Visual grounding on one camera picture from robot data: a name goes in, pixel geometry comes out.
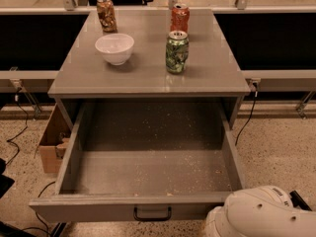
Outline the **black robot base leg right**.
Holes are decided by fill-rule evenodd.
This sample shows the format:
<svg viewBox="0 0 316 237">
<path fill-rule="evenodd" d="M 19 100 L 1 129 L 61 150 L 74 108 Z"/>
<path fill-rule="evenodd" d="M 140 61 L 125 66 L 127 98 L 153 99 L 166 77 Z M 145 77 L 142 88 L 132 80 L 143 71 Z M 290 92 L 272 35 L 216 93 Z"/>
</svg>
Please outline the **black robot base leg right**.
<svg viewBox="0 0 316 237">
<path fill-rule="evenodd" d="M 311 211 L 310 206 L 305 202 L 305 200 L 300 196 L 297 191 L 292 191 L 289 193 L 291 196 L 291 201 L 294 207 L 300 207 L 303 210 Z"/>
</svg>

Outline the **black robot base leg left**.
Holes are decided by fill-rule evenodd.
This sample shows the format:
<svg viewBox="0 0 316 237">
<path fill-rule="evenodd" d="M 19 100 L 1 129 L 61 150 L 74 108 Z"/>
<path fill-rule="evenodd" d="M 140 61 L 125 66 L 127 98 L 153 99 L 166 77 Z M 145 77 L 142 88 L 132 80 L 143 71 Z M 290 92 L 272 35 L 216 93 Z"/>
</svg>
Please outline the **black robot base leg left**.
<svg viewBox="0 0 316 237">
<path fill-rule="evenodd" d="M 65 229 L 67 223 L 66 222 L 62 222 L 62 223 L 58 223 L 51 231 L 50 233 L 50 237 L 60 237 L 63 230 Z"/>
</svg>

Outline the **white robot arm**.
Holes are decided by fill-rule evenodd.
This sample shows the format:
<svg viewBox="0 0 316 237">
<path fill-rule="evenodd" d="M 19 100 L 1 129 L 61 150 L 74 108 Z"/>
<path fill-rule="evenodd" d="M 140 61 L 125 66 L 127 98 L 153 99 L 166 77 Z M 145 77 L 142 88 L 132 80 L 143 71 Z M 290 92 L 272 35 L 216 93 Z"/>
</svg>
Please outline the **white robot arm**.
<svg viewBox="0 0 316 237">
<path fill-rule="evenodd" d="M 297 191 L 240 190 L 207 215 L 202 237 L 316 237 L 316 212 Z"/>
</svg>

